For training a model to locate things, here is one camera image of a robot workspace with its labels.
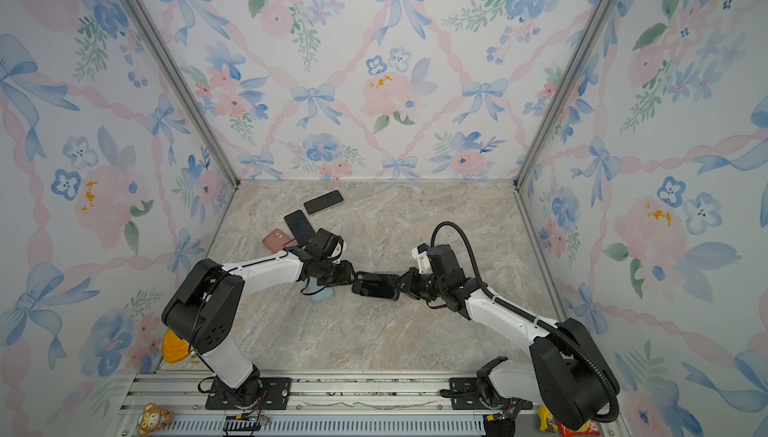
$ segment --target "wallpaper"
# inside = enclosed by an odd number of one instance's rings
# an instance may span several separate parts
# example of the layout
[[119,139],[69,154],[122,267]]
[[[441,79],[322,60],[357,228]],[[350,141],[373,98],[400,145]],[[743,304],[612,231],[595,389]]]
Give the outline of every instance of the wallpaper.
[[619,0],[525,189],[633,437],[768,435],[767,14]]
[[517,175],[598,0],[143,0],[241,178]]
[[117,0],[0,0],[3,435],[103,435],[231,189]]

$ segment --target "gray marble surface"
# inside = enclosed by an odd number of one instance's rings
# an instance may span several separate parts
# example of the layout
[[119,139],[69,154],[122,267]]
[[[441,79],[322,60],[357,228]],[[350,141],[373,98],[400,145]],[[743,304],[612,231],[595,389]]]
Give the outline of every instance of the gray marble surface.
[[[315,230],[341,235],[343,259],[355,270],[404,273],[415,266],[413,247],[428,243],[441,221],[466,232],[485,282],[518,305],[554,317],[542,275],[512,195],[510,182],[243,182],[224,218],[210,258],[220,263],[264,257],[261,240],[283,216],[323,193],[339,190],[344,202],[309,216]],[[458,234],[440,230],[467,275],[472,274]],[[349,287],[312,304],[303,283],[283,284],[245,297],[234,333],[260,369],[471,371],[499,355],[528,358],[484,326],[423,301],[360,297]],[[187,359],[165,369],[197,368]]]

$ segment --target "black mounting plate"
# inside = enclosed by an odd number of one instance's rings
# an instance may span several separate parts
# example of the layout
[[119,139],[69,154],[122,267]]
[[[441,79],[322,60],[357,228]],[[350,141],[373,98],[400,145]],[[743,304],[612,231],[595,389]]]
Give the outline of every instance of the black mounting plate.
[[[288,408],[291,383],[289,377],[260,377],[259,382],[262,389],[266,390],[266,395],[261,400],[262,410],[285,410]],[[214,379],[214,384],[210,387],[205,408],[208,410],[243,410],[226,400],[224,384],[219,379]]]
[[[453,377],[448,379],[448,386],[452,392],[469,394],[476,393],[478,391],[476,382],[477,377]],[[517,399],[512,399],[513,405],[516,402]],[[490,410],[482,402],[480,402],[480,395],[478,394],[467,395],[465,397],[451,397],[451,407],[453,410],[488,410],[491,412],[496,412],[496,410]],[[523,410],[531,410],[532,408],[533,403],[526,402],[523,404]]]

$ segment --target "robotic arm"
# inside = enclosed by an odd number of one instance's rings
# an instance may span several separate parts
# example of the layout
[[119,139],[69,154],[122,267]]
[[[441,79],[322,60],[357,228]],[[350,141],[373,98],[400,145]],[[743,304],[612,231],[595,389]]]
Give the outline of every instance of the robotic arm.
[[[461,235],[474,277],[466,277],[449,245],[435,245],[437,232],[446,226]],[[417,267],[401,276],[356,273],[349,261],[339,259],[343,245],[340,237],[320,229],[303,248],[287,247],[270,257],[224,265],[201,260],[168,302],[163,323],[216,374],[214,386],[226,387],[230,403],[249,409],[262,395],[259,371],[230,335],[242,297],[314,277],[326,287],[355,283],[353,291],[360,295],[369,295],[367,285],[427,304],[440,298],[444,304],[436,308],[448,308],[494,329],[531,356],[532,364],[501,357],[478,371],[478,393],[486,405],[510,403],[511,398],[543,403],[570,429],[589,419],[612,422],[618,417],[618,382],[586,328],[575,319],[558,323],[536,316],[487,287],[469,241],[455,223],[439,224],[430,246],[412,250]],[[598,414],[606,404],[608,413]]]

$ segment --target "floral wallpaper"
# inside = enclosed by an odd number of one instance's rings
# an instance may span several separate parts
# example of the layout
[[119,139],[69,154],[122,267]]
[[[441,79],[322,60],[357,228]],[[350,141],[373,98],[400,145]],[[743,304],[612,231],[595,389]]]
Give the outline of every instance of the floral wallpaper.
[[768,435],[766,12],[619,0],[526,180],[633,437]]
[[0,422],[102,435],[232,191],[117,0],[2,0]]
[[465,180],[517,176],[597,1],[143,0],[241,178]]

